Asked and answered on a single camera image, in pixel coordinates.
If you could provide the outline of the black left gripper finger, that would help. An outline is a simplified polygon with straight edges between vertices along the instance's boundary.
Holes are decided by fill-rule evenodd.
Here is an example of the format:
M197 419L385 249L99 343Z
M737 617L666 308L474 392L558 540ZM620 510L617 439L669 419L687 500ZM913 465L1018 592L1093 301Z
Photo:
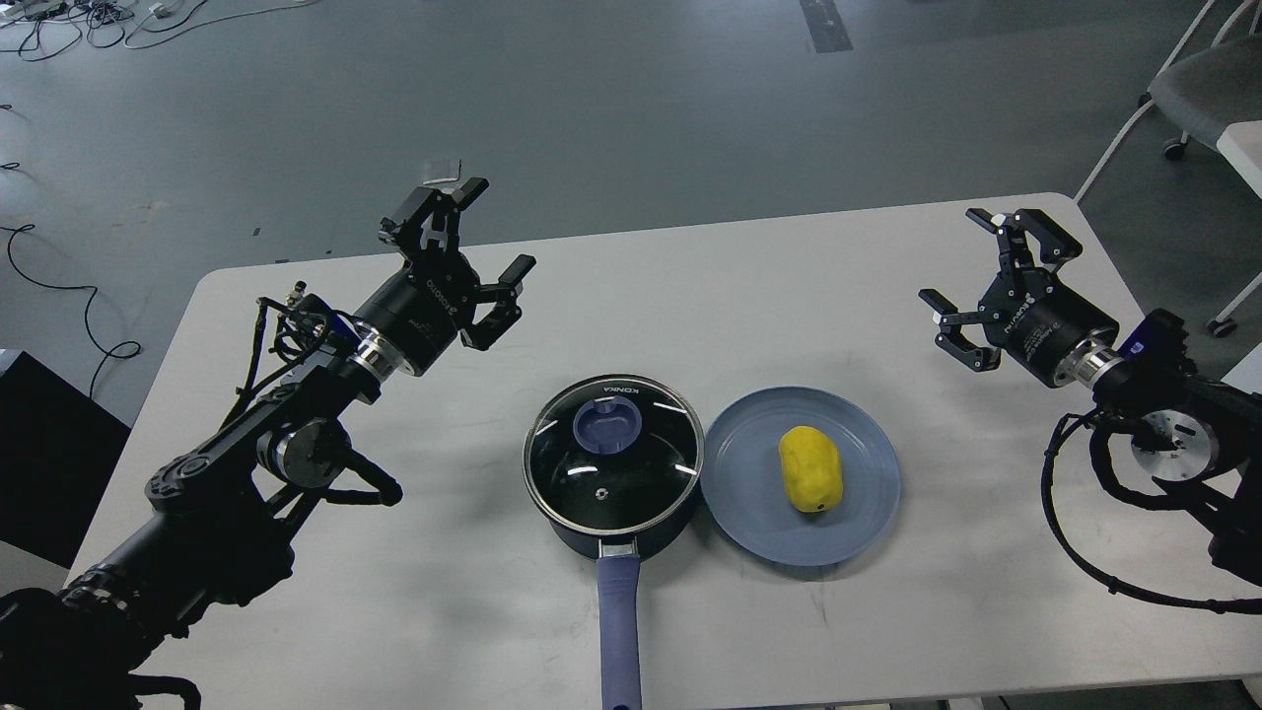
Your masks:
M456 253L461 214L488 188L485 177L472 177L452 190L416 187L398 211L380 219L379 240L410 261Z
M488 351L522 318L522 306L519 306L517 299L522 295L525 277L536 264L535 256L519 253L496 282L473 284L472 291L464 298L459 322L461 343L464 347Z

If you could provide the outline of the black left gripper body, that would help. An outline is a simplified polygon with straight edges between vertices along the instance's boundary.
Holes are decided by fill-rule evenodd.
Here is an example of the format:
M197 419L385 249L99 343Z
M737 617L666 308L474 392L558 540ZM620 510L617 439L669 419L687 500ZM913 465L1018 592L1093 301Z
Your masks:
M458 243L427 243L353 315L361 340L351 361L379 380L424 376L452 343L476 346L478 289Z

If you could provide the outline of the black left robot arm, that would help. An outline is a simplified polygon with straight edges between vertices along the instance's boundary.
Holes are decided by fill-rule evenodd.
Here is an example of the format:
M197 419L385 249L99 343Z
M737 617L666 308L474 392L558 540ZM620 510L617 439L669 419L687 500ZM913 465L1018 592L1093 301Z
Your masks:
M197 684L139 667L184 638L213 604L245 607L293 574L293 540L321 503L401 502L404 491L353 449L341 414L374 404L392 375L419 377L456 340L487 351L522 318L535 265L522 253L481 282L459 248L461 214L488 188L418 187L382 218L401 269L353 314L313 295L257 300L252 359L278 311L284 364L246 382L213 436L155 470L151 518L59 591L3 597L5 709L140 709L170 695L198 709Z

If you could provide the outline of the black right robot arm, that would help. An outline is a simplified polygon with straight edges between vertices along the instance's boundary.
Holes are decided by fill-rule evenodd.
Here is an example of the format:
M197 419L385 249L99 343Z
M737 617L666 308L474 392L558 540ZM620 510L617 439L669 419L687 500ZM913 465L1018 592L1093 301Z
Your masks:
M1172 311L1148 311L1122 340L1117 319L1061 282L1059 270L1083 247L1044 211L992 214L972 207L965 216L996 240L998 269L972 311L921 289L939 349L977 373L1010 356L1050 390L1082 383L1092 393L1092 410L1055 424L1040 472L1044 517L1063 551L1113 595L1257 615L1256 598L1195 602L1095 567L1069 544L1053 486L1063 446L1087 428L1092 472L1104 493L1141 511L1191 516L1212 535L1212 565L1258 585L1259 393L1201 376L1188 356L1184 320Z

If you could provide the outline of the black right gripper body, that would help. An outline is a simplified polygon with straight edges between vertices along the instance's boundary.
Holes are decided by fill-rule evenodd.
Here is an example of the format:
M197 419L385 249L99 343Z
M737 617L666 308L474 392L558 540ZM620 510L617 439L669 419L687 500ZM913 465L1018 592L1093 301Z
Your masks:
M987 314L983 329L991 346L1013 356L1049 388L1070 382L1071 354L1082 340L1094 337L1112 346L1121 329L1117 319L1051 272L1023 272L1017 286L996 279L978 306Z

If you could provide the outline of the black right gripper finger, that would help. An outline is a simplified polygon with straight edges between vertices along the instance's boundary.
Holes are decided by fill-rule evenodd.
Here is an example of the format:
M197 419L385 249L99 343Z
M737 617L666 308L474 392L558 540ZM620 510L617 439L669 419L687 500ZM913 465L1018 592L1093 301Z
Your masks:
M1031 289L1036 277L1054 277L1085 247L1039 208L992 214L970 207L965 217L993 235L998 247L998 282L1006 289Z
M998 347L978 346L964 335L965 327L989 323L994 311L986 310L982 305L974 311L960 311L953 301L933 288L920 289L919 298L928 303L930 310L934 311L938 325L935 343L939 349L976 373L989 372L989 370L1000 367L1002 356Z

